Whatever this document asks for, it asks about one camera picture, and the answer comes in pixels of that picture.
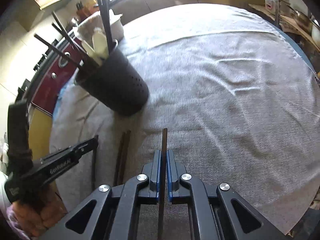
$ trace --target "wooden shelf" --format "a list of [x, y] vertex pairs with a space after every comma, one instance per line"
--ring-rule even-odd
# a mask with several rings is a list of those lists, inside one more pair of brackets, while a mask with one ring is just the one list
[[[255, 5], [255, 4], [249, 4], [249, 6], [257, 11], [264, 13], [265, 15], [270, 17], [272, 20], [275, 20], [274, 15], [272, 15], [270, 12], [268, 12], [265, 7], [260, 6], [260, 5]], [[297, 23], [294, 19], [287, 17], [287, 16], [284, 16], [284, 15], [280, 15], [280, 20], [281, 20], [280, 24], [281, 24], [282, 30], [284, 32], [292, 32], [292, 33], [301, 35], [303, 38], [305, 38], [307, 41], [309, 41], [315, 47], [317, 52], [320, 53], [320, 48], [315, 44], [312, 37], [308, 33], [306, 33], [304, 30], [302, 30], [297, 25]]]

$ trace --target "person's arm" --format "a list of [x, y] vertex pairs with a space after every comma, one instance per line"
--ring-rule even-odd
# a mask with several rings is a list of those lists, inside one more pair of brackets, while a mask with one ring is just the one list
[[12, 204], [15, 218], [28, 236], [42, 235], [67, 213], [63, 202], [51, 186], [41, 192], [40, 199], [44, 204], [40, 212], [36, 212], [31, 205], [22, 201]]

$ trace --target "round table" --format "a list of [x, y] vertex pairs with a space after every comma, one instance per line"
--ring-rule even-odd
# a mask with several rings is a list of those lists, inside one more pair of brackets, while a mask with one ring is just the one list
[[[144, 108], [121, 117], [71, 80], [52, 126], [51, 151], [99, 134], [96, 186], [112, 184], [122, 132], [124, 179], [161, 148], [203, 182], [229, 183], [287, 233], [320, 184], [315, 72], [259, 16], [216, 4], [162, 9], [124, 26], [119, 48], [147, 83]], [[91, 192], [91, 156], [57, 179], [68, 210]], [[139, 239], [156, 237], [157, 207], [140, 212]], [[188, 239], [186, 206], [165, 205], [164, 238]]]

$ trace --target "metal screw cap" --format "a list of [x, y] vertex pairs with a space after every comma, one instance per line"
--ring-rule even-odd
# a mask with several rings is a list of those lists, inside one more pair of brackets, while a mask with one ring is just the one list
[[221, 183], [220, 184], [220, 189], [223, 190], [223, 191], [228, 191], [230, 189], [230, 186], [227, 183]]
[[182, 178], [183, 180], [190, 180], [192, 177], [191, 177], [190, 174], [185, 173], [185, 174], [182, 174], [181, 178]]
[[138, 176], [137, 176], [137, 180], [139, 180], [139, 181], [144, 181], [144, 180], [146, 180], [148, 178], [148, 176], [146, 175], [146, 174], [139, 174]]
[[101, 185], [99, 187], [99, 191], [101, 192], [107, 192], [110, 189], [109, 185]]

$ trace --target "red cabinet door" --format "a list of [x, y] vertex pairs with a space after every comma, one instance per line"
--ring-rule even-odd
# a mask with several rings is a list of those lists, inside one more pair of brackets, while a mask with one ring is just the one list
[[[68, 44], [63, 52], [70, 53], [70, 56], [76, 62], [82, 60], [80, 53], [75, 51], [71, 44]], [[68, 82], [75, 70], [75, 64], [66, 62], [60, 56], [57, 56], [44, 75], [31, 102], [38, 108], [52, 115], [61, 88]]]

